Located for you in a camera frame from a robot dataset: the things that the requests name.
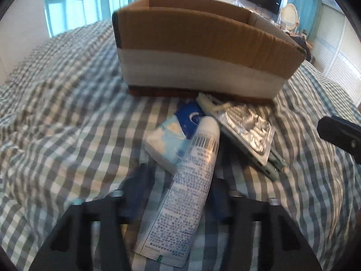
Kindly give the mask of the white ointment tube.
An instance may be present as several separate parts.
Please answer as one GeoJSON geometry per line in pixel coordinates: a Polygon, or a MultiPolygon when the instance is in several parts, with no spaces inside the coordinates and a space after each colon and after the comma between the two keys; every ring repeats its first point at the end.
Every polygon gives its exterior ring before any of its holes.
{"type": "Polygon", "coordinates": [[[203,117],[135,253],[174,267],[185,265],[211,186],[219,140],[218,122],[203,117]]]}

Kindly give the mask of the white slatted wardrobe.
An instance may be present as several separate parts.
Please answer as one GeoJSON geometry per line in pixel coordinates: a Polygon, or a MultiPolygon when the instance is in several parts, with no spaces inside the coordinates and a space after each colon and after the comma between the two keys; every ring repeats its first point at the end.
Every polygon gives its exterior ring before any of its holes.
{"type": "Polygon", "coordinates": [[[360,105],[360,40],[343,12],[322,5],[312,53],[316,69],[360,105]]]}

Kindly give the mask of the checkered bed cover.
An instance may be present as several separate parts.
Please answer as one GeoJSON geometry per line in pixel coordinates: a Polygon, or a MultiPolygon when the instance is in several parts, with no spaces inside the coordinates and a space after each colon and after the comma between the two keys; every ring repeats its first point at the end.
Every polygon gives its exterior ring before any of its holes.
{"type": "MultiPolygon", "coordinates": [[[[1,247],[28,270],[69,204],[118,188],[140,163],[154,167],[143,219],[123,228],[133,248],[171,183],[143,140],[183,104],[133,97],[124,83],[110,21],[63,33],[35,49],[1,87],[1,247]]],[[[316,130],[324,116],[360,123],[336,83],[304,62],[269,106],[255,111],[275,129],[287,167],[272,182],[226,138],[215,174],[252,199],[276,197],[298,224],[321,267],[345,250],[360,210],[360,166],[316,130]]]]}

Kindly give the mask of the oval white vanity mirror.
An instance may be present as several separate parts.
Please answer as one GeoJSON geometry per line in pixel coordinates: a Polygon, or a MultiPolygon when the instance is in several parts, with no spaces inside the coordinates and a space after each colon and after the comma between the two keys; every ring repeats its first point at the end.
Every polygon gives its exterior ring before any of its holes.
{"type": "Polygon", "coordinates": [[[288,31],[293,31],[299,25],[299,15],[296,6],[288,3],[281,9],[281,21],[288,31]]]}

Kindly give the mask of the blue white tissue pack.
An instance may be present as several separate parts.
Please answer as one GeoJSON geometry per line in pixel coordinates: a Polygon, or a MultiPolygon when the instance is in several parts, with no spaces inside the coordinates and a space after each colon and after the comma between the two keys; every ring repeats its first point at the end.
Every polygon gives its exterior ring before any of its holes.
{"type": "Polygon", "coordinates": [[[145,138],[145,151],[164,170],[175,174],[203,116],[197,102],[185,104],[145,138]]]}

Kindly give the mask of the teal side curtain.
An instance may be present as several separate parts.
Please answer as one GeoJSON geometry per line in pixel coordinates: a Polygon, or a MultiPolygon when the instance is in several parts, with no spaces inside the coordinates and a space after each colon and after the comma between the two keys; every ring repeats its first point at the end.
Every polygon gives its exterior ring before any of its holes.
{"type": "Polygon", "coordinates": [[[298,12],[298,29],[307,33],[307,39],[313,41],[321,18],[322,0],[288,0],[298,12]]]}

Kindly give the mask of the brown cardboard box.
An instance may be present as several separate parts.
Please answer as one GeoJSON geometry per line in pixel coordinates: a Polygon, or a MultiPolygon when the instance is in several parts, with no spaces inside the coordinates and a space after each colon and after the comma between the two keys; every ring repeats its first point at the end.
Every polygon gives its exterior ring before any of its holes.
{"type": "Polygon", "coordinates": [[[134,96],[271,102],[305,50],[265,18],[217,0],[137,0],[112,16],[122,77],[134,96]]]}

